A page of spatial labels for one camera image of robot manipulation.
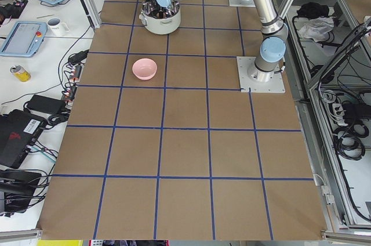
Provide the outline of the pale green cooking pot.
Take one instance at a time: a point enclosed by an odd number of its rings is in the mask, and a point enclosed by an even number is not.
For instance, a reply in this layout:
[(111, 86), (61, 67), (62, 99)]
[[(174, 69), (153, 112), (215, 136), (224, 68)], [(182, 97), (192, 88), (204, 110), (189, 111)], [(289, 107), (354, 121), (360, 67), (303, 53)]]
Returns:
[(139, 19), (151, 33), (158, 35), (176, 31), (181, 22), (180, 4), (172, 3), (170, 8), (163, 8), (154, 2), (143, 2)]

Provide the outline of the pink bowl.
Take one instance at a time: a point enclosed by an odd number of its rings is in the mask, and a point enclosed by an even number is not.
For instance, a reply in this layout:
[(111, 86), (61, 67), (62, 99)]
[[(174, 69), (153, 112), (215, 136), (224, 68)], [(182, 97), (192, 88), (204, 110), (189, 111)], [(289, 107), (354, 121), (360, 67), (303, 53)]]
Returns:
[(146, 81), (157, 73), (157, 64), (149, 58), (138, 59), (132, 65), (132, 72), (138, 79)]

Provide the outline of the white mug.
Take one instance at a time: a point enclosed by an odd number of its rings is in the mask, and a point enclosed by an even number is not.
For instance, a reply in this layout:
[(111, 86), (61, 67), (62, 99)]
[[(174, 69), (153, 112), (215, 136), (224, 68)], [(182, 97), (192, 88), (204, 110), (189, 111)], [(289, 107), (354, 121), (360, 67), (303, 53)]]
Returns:
[(63, 37), (70, 32), (68, 25), (62, 22), (58, 17), (49, 19), (47, 25), (57, 37)]

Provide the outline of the power strip with plugs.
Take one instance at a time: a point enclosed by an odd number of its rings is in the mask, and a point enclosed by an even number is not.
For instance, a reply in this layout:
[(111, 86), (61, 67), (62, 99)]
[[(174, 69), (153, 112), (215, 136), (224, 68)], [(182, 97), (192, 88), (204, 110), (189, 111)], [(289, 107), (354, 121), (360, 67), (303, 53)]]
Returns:
[(79, 63), (76, 65), (67, 64), (67, 69), (63, 71), (67, 82), (63, 84), (64, 90), (62, 91), (61, 100), (65, 103), (72, 103), (74, 101), (82, 70), (83, 64)]

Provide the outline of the near teach pendant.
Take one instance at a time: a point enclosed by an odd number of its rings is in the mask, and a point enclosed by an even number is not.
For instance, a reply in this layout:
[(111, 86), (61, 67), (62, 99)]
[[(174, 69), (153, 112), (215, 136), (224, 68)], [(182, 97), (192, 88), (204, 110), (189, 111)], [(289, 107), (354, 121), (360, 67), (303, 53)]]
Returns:
[(41, 46), (47, 31), (48, 25), (45, 22), (16, 22), (1, 46), (1, 56), (33, 56)]

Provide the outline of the yellow drink can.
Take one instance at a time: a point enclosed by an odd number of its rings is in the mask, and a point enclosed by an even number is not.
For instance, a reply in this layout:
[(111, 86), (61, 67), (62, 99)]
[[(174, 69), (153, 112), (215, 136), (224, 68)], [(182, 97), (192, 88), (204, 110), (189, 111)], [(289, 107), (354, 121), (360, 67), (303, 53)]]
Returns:
[(31, 74), (20, 65), (11, 66), (10, 72), (21, 82), (27, 82), (31, 79)]

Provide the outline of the large black power brick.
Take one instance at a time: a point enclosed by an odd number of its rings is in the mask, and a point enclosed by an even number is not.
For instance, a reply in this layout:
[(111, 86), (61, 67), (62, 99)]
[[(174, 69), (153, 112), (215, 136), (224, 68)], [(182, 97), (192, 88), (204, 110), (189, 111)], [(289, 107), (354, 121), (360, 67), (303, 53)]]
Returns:
[(25, 108), (30, 111), (37, 111), (44, 114), (60, 114), (65, 109), (66, 103), (59, 99), (33, 95), (26, 102)]

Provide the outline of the black cloth bundle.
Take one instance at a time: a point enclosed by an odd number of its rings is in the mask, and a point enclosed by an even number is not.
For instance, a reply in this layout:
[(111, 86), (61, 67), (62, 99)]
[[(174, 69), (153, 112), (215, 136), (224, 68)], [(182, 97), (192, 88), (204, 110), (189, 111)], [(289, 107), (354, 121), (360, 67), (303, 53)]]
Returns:
[(298, 17), (306, 17), (308, 19), (317, 19), (319, 17), (328, 17), (329, 7), (320, 5), (316, 2), (305, 3), (297, 11)]

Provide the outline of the white crumpled cloth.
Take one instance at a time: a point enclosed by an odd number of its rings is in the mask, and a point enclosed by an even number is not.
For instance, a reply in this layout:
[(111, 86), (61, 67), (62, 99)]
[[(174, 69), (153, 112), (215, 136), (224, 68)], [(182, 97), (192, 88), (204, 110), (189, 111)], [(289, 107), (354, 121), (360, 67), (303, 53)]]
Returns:
[(330, 32), (334, 29), (334, 21), (331, 17), (319, 17), (304, 23), (299, 29), (300, 38), (312, 39), (315, 42), (328, 40)]

